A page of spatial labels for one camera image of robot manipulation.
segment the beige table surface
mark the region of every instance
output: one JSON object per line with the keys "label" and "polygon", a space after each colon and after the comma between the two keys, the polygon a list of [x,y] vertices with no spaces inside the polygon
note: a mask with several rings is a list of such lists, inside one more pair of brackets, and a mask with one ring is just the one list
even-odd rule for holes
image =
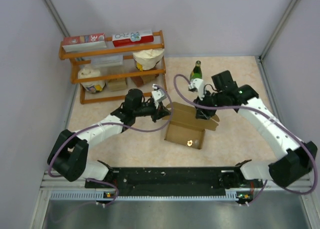
{"label": "beige table surface", "polygon": [[[258,93],[270,109],[266,92],[253,56],[228,57],[169,57],[165,59],[168,92],[174,102],[186,104],[176,93],[174,75],[181,73],[189,77],[196,60],[206,83],[211,76],[230,70],[238,86],[248,84]],[[183,79],[178,80],[182,93],[189,99],[196,97],[188,91]],[[69,130],[76,131],[90,126],[110,114],[122,101],[100,102],[81,105],[78,90],[72,110]],[[275,156],[254,127],[233,110],[217,111],[220,118],[216,131],[206,131],[203,148],[197,150],[164,140],[165,131],[141,133],[127,130],[108,138],[89,151],[89,160],[100,160],[114,167],[187,167],[187,166],[234,166],[247,159],[274,160]],[[133,125],[140,129],[154,129],[165,122],[153,123],[150,117],[140,117]]]}

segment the green bottle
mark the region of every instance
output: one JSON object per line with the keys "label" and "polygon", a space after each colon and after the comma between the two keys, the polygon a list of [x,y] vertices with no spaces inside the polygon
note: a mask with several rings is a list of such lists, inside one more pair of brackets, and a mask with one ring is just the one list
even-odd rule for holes
{"label": "green bottle", "polygon": [[202,72],[201,72],[201,61],[197,60],[195,62],[195,67],[193,68],[190,74],[190,81],[195,78],[202,79]]}

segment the wooden rack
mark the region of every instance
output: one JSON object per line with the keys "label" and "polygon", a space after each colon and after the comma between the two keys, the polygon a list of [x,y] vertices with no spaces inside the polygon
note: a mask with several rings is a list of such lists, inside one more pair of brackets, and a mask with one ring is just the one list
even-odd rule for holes
{"label": "wooden rack", "polygon": [[[66,52],[62,47],[62,42],[60,44],[59,57],[61,60],[69,59],[71,63],[71,76],[70,81],[73,84],[76,83],[86,83],[86,82],[94,82],[94,81],[106,81],[111,79],[119,79],[119,78],[131,78],[138,76],[147,76],[147,75],[156,75],[160,74],[163,78],[163,87],[167,90],[166,84],[166,63],[165,57],[162,57],[160,66],[156,66],[154,70],[144,70],[139,71],[134,68],[134,64],[132,63],[132,67],[126,68],[125,72],[118,74],[108,74],[102,76],[96,76],[91,78],[78,78],[78,72],[80,70],[81,65],[90,64],[91,60],[77,60],[85,57],[93,57],[93,56],[101,56],[101,55],[109,55],[109,54],[121,54],[121,53],[130,53],[136,51],[150,50],[150,49],[164,49],[165,41],[162,30],[153,32],[153,36],[160,37],[161,43],[148,43],[143,45],[134,45],[134,46],[126,46],[126,47],[116,47],[116,48],[108,48],[102,50],[94,50],[94,51],[81,51],[81,52]],[[107,37],[105,39],[106,42],[112,42],[112,36]],[[124,55],[124,60],[133,60],[133,55]],[[150,97],[151,92],[143,93],[145,97]],[[118,96],[108,96],[102,98],[92,98],[86,99],[86,89],[81,86],[80,90],[80,103],[81,104],[89,104],[89,103],[97,103],[97,102],[107,102],[107,101],[115,101],[124,99],[126,95],[118,95]]]}

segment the white plastic bag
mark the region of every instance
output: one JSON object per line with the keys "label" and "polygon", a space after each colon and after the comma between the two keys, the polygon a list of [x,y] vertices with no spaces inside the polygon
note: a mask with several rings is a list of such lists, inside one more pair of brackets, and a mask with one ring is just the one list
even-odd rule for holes
{"label": "white plastic bag", "polygon": [[[85,65],[82,69],[78,72],[78,78],[95,78],[100,77],[102,74],[100,70],[94,69],[90,64]],[[104,80],[97,80],[97,81],[89,81],[89,82],[82,82],[81,85],[87,90],[89,93],[97,93],[101,92],[106,85]]]}
{"label": "white plastic bag", "polygon": [[136,67],[140,71],[146,71],[154,68],[164,56],[165,49],[150,49],[133,52],[133,58],[136,62]]}

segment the cardboard box flap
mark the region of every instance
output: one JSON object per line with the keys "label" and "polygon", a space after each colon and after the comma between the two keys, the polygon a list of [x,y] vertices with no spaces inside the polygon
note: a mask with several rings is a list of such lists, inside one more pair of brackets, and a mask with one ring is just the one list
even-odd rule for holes
{"label": "cardboard box flap", "polygon": [[184,105],[178,102],[173,102],[173,118],[172,122],[179,123],[186,127],[191,126],[197,128],[198,130],[211,130],[215,131],[219,125],[217,122],[220,121],[217,115],[214,115],[210,120],[196,119],[196,109],[193,106]]}

